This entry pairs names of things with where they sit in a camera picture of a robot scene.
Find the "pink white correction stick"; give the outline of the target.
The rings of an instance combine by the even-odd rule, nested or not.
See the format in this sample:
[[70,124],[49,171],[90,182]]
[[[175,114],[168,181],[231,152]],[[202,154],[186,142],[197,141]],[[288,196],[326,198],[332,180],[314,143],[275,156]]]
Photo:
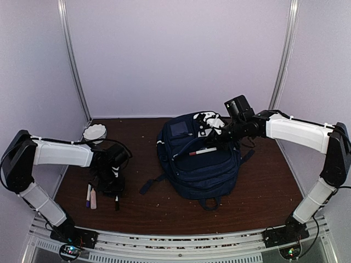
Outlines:
[[92,189],[90,192],[90,208],[92,210],[97,208],[97,193],[95,189]]

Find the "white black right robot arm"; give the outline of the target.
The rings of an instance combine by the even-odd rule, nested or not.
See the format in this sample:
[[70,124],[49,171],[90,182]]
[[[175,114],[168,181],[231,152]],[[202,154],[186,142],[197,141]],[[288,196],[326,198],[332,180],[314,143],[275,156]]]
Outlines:
[[284,225],[264,230],[265,246],[308,238],[308,221],[315,219],[349,175],[350,139],[345,124],[306,121],[273,109],[255,113],[243,95],[225,102],[225,108],[231,118],[228,124],[217,113],[199,115],[211,129],[206,139],[216,143],[256,137],[277,141],[303,191],[302,201]]

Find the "black white marker vertical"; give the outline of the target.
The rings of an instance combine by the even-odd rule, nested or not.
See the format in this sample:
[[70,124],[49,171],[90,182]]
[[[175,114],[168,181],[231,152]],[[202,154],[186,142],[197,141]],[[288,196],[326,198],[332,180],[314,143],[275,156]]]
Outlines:
[[120,210],[120,198],[118,195],[115,197],[115,210],[119,211]]

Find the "navy blue student backpack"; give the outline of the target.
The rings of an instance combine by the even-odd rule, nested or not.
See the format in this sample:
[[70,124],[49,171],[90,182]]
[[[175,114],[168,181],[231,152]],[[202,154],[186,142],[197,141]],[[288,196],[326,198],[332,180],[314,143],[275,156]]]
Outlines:
[[[167,121],[156,138],[157,155],[163,174],[148,180],[140,189],[144,195],[155,182],[167,179],[177,193],[186,199],[197,200],[204,210],[216,210],[221,197],[235,187],[239,169],[254,150],[241,154],[239,142],[206,144],[198,137],[196,113],[188,113]],[[195,156],[190,152],[216,147],[217,150]]]

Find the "white marker blue cap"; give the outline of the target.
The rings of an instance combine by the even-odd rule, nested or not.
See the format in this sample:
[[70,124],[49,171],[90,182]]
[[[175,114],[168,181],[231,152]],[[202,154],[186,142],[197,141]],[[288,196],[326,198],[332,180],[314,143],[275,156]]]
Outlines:
[[86,195],[86,208],[90,207],[91,190],[92,190],[92,186],[91,186],[91,184],[88,184],[88,186],[87,186],[87,195]]

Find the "white marker red cap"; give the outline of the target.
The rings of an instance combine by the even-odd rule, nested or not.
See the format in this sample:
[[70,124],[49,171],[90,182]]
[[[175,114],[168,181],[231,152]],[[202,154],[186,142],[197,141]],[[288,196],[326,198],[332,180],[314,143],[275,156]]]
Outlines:
[[204,153],[213,152],[213,151],[216,151],[216,150],[217,150],[216,147],[204,148],[204,149],[201,149],[201,150],[197,150],[197,151],[194,151],[194,152],[190,152],[190,153],[189,153],[189,156],[200,155],[200,154],[204,154]]

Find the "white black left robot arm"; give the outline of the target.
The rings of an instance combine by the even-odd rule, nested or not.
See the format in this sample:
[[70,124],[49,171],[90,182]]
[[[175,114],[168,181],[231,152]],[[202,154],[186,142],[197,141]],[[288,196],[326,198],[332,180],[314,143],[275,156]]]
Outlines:
[[117,195],[122,187],[121,170],[132,158],[131,151],[113,140],[108,148],[98,140],[64,141],[31,135],[20,130],[1,157],[1,183],[5,189],[24,200],[52,229],[52,236],[68,244],[83,243],[85,235],[73,218],[37,179],[58,179],[65,167],[88,168],[98,179],[98,191]]

